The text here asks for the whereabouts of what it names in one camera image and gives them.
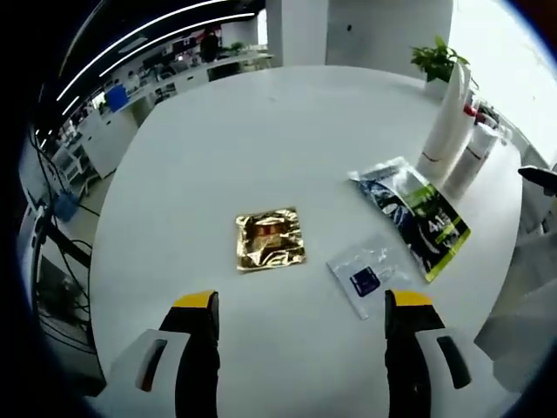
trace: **green leaves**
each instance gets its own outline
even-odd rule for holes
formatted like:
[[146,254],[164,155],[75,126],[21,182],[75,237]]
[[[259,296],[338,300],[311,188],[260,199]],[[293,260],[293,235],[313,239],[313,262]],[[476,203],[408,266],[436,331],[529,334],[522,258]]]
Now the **green leaves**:
[[439,78],[449,81],[455,62],[469,65],[468,61],[458,55],[453,48],[449,48],[442,37],[435,37],[435,48],[412,47],[412,64],[427,74],[427,81]]

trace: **white pillar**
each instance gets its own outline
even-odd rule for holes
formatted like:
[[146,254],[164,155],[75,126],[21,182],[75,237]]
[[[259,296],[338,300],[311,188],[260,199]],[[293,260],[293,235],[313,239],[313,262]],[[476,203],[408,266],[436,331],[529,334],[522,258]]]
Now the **white pillar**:
[[329,0],[267,0],[269,52],[277,65],[324,65]]
[[229,24],[222,24],[221,29],[224,47],[229,47],[235,42],[241,42],[246,46],[258,44],[257,18],[242,22],[230,22]]

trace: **person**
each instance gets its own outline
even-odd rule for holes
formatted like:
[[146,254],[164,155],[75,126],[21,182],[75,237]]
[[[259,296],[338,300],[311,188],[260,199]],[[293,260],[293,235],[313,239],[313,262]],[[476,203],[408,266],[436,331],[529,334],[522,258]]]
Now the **person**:
[[217,58],[218,38],[214,30],[206,29],[205,37],[201,41],[201,58],[206,63],[212,63]]
[[133,92],[139,88],[140,84],[141,81],[139,80],[139,76],[133,71],[128,72],[128,80],[125,82],[125,89],[128,92]]

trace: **office desk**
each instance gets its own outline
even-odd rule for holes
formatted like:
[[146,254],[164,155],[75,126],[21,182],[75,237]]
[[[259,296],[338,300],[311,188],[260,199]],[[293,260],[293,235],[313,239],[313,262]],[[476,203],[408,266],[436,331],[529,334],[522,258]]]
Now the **office desk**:
[[[360,320],[325,262],[374,234],[398,237],[346,172],[399,155],[416,162],[439,105],[419,80],[333,66],[241,74],[159,104],[112,180],[95,237],[91,318],[104,372],[175,299],[216,289],[219,416],[388,416],[382,314]],[[512,146],[493,149],[455,203],[472,234],[434,283],[408,251],[399,262],[470,338],[513,254],[519,166]],[[285,206],[298,209],[307,262],[238,273],[236,215]]]
[[142,87],[130,95],[130,101],[118,111],[129,110],[133,105],[136,105],[140,101],[145,101],[143,106],[147,108],[152,108],[155,106],[155,100],[153,95],[156,89],[164,89],[165,86],[169,84],[175,84],[178,94],[184,93],[192,88],[198,87],[203,84],[209,83],[209,76],[207,72],[213,68],[217,68],[223,65],[230,65],[235,63],[242,63],[245,61],[252,61],[256,59],[270,59],[272,55],[262,54],[262,53],[245,53],[237,55],[236,57],[228,57],[224,59],[219,59],[218,61],[213,61],[212,63],[201,64],[197,67],[190,68],[189,70],[182,71],[176,76],[161,80],[158,82],[151,82]]

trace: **ceiling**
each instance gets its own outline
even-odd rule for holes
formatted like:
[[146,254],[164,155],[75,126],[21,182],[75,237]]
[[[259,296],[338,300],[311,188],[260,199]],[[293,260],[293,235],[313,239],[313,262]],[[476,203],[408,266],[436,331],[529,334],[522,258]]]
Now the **ceiling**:
[[44,40],[48,39],[48,42],[42,42],[42,48],[39,48],[35,54],[42,64],[40,81],[43,85],[40,103],[34,112],[37,127],[45,130],[56,128],[62,122],[63,109],[77,95],[91,94],[92,90],[99,86],[98,74],[122,58],[125,54],[118,51],[138,36],[146,37],[151,41],[191,24],[240,13],[257,14],[265,7],[265,0],[227,0],[168,17],[141,30],[137,35],[126,39],[118,47],[103,55],[57,101],[68,83],[109,45],[157,17],[204,1],[206,0],[69,2],[70,6],[59,8],[59,11],[63,12],[62,17],[58,15],[49,21],[38,22],[44,29],[36,29],[43,34],[41,37],[44,37]]

